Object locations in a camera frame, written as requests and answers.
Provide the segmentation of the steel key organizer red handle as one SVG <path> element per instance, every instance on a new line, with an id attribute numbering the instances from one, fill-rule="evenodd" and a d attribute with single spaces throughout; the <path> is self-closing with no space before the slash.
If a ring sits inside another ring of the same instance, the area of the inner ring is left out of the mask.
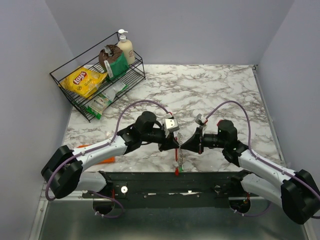
<path id="1" fill-rule="evenodd" d="M 177 162 L 179 168 L 183 168 L 184 156 L 181 149 L 181 145 L 183 144 L 182 134 L 178 132 L 175 139 L 179 143 L 179 148 L 175 149 L 175 161 Z"/>

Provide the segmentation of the red key tag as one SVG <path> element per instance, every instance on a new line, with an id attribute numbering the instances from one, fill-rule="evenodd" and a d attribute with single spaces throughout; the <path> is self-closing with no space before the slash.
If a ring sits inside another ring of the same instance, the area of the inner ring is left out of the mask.
<path id="1" fill-rule="evenodd" d="M 175 168 L 175 171 L 174 171 L 174 174 L 175 174 L 176 176 L 178 176 L 178 175 L 179 175 L 179 173 L 180 173 L 179 168 L 178 168 L 178 167 L 176 167 L 176 168 Z"/>

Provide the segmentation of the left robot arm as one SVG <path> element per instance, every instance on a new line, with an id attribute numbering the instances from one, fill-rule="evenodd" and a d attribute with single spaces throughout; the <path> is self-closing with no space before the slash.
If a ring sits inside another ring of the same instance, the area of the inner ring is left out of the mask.
<path id="1" fill-rule="evenodd" d="M 88 172 L 90 167 L 133 152 L 143 142 L 157 144 L 161 152 L 177 149 L 179 143 L 174 136 L 177 130 L 179 125 L 175 118 L 166 118 L 160 124 L 154 113 L 144 111 L 135 123 L 119 130 L 114 138 L 75 149 L 69 149 L 67 145 L 59 147 L 41 170 L 41 175 L 57 199 L 73 191 L 91 191 L 104 198 L 110 194 L 111 185 L 102 172 Z"/>

